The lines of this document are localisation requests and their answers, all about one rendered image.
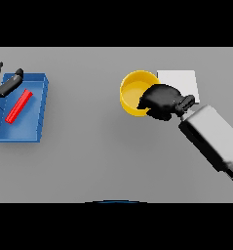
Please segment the blue tray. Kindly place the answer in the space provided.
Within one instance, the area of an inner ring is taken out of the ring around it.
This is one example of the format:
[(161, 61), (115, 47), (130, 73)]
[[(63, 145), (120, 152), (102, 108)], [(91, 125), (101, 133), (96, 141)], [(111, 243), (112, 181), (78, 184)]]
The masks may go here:
[[(5, 98), (0, 98), (0, 143), (39, 143), (42, 137), (44, 111), (48, 96), (45, 73), (25, 73), (23, 82)], [(5, 121), (24, 90), (32, 93), (16, 120)]]

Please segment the red beaker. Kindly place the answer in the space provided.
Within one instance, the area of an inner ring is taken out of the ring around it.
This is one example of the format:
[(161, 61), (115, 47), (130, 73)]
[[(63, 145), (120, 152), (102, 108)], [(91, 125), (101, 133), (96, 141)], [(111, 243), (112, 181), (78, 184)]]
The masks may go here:
[(5, 121), (9, 124), (13, 124), (32, 96), (33, 93), (25, 89), (6, 116)]

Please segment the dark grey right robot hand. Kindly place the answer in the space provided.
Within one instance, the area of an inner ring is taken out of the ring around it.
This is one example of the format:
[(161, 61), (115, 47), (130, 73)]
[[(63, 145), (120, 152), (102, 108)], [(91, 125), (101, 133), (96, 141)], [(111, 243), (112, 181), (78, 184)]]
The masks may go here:
[(169, 121), (172, 114), (181, 117), (196, 103), (193, 95), (183, 96), (167, 84), (154, 84), (139, 98), (137, 109), (148, 109), (146, 114), (154, 119)]

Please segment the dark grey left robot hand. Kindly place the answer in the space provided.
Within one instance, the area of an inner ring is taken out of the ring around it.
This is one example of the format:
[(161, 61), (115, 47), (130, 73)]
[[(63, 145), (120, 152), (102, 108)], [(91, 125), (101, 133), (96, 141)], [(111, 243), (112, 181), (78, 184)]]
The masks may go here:
[[(0, 62), (0, 74), (3, 63)], [(23, 69), (19, 68), (15, 74), (9, 78), (4, 84), (0, 85), (0, 98), (7, 97), (12, 93), (23, 81)]]

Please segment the yellow bowl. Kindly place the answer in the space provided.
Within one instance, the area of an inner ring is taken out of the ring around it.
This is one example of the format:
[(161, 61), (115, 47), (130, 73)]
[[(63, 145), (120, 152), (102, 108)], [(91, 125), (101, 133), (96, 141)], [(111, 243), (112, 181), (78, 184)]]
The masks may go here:
[(148, 109), (137, 109), (139, 98), (153, 84), (160, 81), (155, 74), (146, 70), (130, 72), (120, 84), (120, 104), (129, 114), (135, 117), (143, 117)]

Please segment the pale square scale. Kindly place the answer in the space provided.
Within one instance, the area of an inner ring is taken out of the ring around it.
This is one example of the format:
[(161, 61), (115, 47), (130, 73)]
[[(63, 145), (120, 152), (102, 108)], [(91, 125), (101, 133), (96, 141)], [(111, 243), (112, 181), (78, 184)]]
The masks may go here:
[(195, 104), (200, 103), (194, 70), (157, 70), (157, 78), (162, 84), (178, 89), (183, 96), (193, 95)]

